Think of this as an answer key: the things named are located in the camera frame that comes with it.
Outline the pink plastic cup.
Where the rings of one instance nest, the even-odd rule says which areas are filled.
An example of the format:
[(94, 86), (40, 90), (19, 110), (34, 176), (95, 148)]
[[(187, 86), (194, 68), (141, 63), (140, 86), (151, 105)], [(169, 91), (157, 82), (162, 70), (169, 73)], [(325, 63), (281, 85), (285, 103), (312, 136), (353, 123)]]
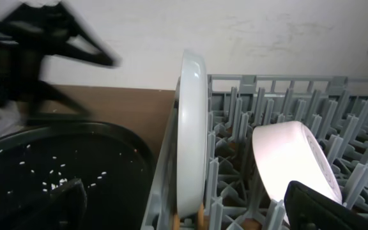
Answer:
[(299, 121), (257, 126), (252, 152), (266, 193), (284, 200), (290, 181), (299, 181), (335, 203), (342, 194), (332, 168), (310, 129)]

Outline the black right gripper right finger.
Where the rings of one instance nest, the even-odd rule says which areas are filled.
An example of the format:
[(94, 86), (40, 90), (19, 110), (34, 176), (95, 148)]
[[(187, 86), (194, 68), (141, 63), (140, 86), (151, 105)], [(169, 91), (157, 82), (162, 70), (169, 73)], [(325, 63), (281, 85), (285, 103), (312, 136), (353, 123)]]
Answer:
[(290, 181), (284, 196), (292, 230), (368, 230), (368, 220), (307, 187)]

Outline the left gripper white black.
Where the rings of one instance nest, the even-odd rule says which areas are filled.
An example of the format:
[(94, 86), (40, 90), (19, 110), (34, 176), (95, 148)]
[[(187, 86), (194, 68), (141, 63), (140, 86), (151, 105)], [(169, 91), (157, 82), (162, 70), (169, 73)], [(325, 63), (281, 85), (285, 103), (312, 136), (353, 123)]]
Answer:
[(85, 107), (41, 79), (47, 56), (120, 64), (64, 2), (41, 7), (22, 3), (0, 20), (0, 108), (9, 101), (24, 102), (28, 125), (86, 121), (91, 114)]

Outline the grey bowl with rice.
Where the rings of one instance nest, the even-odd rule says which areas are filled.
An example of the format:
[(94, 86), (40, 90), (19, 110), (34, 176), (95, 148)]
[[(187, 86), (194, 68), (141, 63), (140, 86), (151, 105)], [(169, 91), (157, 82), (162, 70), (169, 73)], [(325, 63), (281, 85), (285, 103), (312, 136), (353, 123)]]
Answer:
[(204, 59), (186, 50), (180, 76), (176, 163), (179, 218), (198, 212), (204, 196), (208, 133), (208, 78)]

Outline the wooden chopstick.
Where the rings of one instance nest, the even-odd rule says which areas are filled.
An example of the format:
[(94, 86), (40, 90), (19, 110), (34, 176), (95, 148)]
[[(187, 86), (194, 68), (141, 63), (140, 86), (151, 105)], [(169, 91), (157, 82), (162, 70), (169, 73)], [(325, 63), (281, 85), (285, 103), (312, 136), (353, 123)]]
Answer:
[(173, 216), (172, 230), (180, 230), (180, 218), (178, 217), (177, 213), (175, 213)]
[(203, 203), (201, 203), (199, 210), (197, 212), (196, 221), (197, 221), (196, 229), (203, 230), (204, 229), (204, 204)]

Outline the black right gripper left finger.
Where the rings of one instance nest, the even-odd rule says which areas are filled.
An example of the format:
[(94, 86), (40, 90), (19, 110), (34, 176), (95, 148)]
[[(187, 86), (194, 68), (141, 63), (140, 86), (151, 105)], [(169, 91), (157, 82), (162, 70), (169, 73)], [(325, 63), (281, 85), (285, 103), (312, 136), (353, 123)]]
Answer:
[(80, 178), (72, 179), (41, 199), (0, 221), (0, 229), (71, 229), (82, 227), (87, 195)]

